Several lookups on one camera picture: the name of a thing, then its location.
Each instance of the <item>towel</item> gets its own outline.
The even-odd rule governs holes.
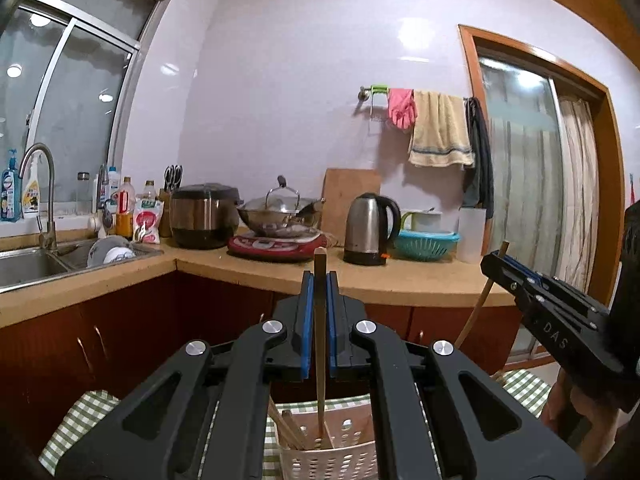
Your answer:
[[[466,100],[466,129],[469,132],[475,166],[465,166],[462,184],[462,207],[475,207],[478,203],[486,209],[486,219],[494,217],[494,167],[491,161],[489,133],[478,98]]]
[[[414,90],[414,100],[417,118],[409,143],[409,162],[436,168],[473,165],[462,97]]]
[[[389,119],[400,128],[406,130],[415,123],[414,91],[406,88],[390,88]]]

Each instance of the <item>yellow towel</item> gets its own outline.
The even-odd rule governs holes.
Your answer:
[[[417,117],[409,143],[409,162],[436,168],[471,166],[474,156],[462,97],[414,90],[414,100]]]

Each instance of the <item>stainless steel sink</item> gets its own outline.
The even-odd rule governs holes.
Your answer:
[[[57,249],[47,251],[41,248],[20,249],[0,253],[0,294],[16,288],[50,282],[66,276],[111,267],[125,262],[87,267],[89,250],[95,239],[59,244]],[[136,253],[134,259],[162,254],[159,249],[132,244]]]

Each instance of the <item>stainless steel kettle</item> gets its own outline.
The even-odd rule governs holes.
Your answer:
[[[393,227],[388,234],[386,210],[391,210]],[[386,196],[364,193],[349,208],[344,239],[344,261],[357,265],[384,265],[383,256],[400,232],[400,208]]]

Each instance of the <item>white tiled wall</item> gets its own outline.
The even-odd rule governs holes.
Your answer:
[[[407,164],[408,137],[370,121],[368,102],[358,110],[356,96],[372,83],[468,96],[459,23],[533,44],[607,85],[625,169],[640,175],[638,69],[552,0],[220,0],[180,137],[184,181],[238,186],[247,200],[283,173],[303,194],[318,196],[327,167],[378,168],[382,191],[401,207],[436,206],[446,213],[443,224],[453,224],[459,171]],[[158,81],[169,80],[153,70]],[[176,141],[162,113],[158,107],[151,123],[171,131],[166,146],[154,147],[164,154]],[[127,143],[144,149],[144,142]]]
[[[152,178],[161,186],[164,168],[177,163],[187,96],[218,0],[170,0],[136,86],[122,175],[136,190]]]

